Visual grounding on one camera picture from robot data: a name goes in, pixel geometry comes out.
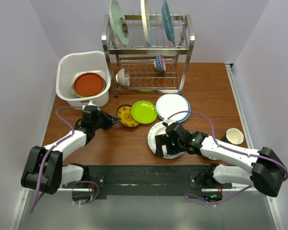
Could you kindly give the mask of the yellow black ornate plate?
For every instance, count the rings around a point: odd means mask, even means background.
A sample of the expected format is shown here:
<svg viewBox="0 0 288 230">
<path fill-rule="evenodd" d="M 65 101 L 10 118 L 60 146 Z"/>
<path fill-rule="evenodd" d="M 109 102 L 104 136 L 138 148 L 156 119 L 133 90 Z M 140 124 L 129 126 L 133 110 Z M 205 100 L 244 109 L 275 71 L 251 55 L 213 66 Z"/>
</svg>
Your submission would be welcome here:
<svg viewBox="0 0 288 230">
<path fill-rule="evenodd" d="M 117 109 L 117 117 L 125 127 L 134 128 L 139 126 L 140 123 L 133 118 L 131 114 L 131 107 L 132 106 L 128 104 L 121 105 Z"/>
</svg>

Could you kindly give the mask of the yellow woven pattern plate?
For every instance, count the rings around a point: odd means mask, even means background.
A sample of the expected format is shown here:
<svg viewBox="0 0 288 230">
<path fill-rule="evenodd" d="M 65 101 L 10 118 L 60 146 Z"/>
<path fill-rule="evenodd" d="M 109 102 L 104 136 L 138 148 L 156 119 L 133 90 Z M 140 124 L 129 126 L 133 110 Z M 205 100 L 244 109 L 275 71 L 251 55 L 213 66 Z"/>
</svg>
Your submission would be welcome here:
<svg viewBox="0 0 288 230">
<path fill-rule="evenodd" d="M 99 91 L 97 94 L 94 94 L 94 96 L 101 94 L 101 93 L 104 91 L 104 89 L 105 89 L 105 86 L 104 86 L 104 87 L 102 88 L 102 90 Z M 72 95 L 74 98 L 85 98 L 85 97 L 88 97 L 88 96 L 83 96 L 83 95 L 81 95 L 81 94 L 78 94 L 78 93 L 76 92 L 75 88 L 74 88 L 74 84 L 72 84 L 70 92 L 71 92 L 71 95 Z"/>
</svg>

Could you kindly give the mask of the red-orange plate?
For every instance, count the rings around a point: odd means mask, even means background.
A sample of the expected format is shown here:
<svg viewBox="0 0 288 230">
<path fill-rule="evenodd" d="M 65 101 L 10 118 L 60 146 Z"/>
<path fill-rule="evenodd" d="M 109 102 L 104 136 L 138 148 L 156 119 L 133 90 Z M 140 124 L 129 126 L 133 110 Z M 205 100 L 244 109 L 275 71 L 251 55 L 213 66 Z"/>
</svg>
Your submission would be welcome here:
<svg viewBox="0 0 288 230">
<path fill-rule="evenodd" d="M 97 95 L 104 89 L 104 80 L 97 73 L 83 73 L 74 81 L 75 93 L 80 97 Z"/>
</svg>

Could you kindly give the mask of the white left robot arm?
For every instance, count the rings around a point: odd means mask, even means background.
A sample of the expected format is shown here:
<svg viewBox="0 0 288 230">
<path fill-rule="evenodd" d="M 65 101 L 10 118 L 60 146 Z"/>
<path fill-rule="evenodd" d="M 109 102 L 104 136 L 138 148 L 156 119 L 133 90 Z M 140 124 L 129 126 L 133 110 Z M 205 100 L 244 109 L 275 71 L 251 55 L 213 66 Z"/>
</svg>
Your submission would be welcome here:
<svg viewBox="0 0 288 230">
<path fill-rule="evenodd" d="M 79 188 L 87 187 L 90 176 L 84 173 L 83 166 L 63 166 L 63 161 L 87 145 L 97 130 L 109 130 L 119 121 L 95 105 L 84 106 L 82 117 L 66 136 L 47 146 L 31 148 L 21 177 L 21 186 L 46 194 L 54 194 L 62 184 L 70 182 Z"/>
</svg>

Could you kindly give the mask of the lime green plate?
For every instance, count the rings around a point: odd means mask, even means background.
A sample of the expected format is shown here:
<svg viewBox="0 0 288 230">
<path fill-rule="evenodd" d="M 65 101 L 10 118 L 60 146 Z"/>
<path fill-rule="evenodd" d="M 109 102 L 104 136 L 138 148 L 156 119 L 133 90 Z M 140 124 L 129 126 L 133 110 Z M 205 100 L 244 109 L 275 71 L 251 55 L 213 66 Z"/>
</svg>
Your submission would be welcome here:
<svg viewBox="0 0 288 230">
<path fill-rule="evenodd" d="M 141 124 L 150 124 L 157 118 L 156 107 L 149 101 L 137 101 L 131 107 L 131 115 Z"/>
</svg>

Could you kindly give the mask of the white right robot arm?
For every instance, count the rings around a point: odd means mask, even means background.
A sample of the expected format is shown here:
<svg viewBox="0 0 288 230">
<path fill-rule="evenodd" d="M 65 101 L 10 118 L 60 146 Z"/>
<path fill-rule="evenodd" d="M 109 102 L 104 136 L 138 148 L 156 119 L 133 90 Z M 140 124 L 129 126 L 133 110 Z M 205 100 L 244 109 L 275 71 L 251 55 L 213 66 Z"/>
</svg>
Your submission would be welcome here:
<svg viewBox="0 0 288 230">
<path fill-rule="evenodd" d="M 181 124 L 170 121 L 154 125 L 147 135 L 151 151 L 159 158 L 172 159 L 183 153 L 230 163 L 213 165 L 201 179 L 209 188 L 234 183 L 253 186 L 264 195 L 276 197 L 287 179 L 286 167 L 276 153 L 267 147 L 248 149 L 215 140 L 196 131 L 190 133 Z"/>
</svg>

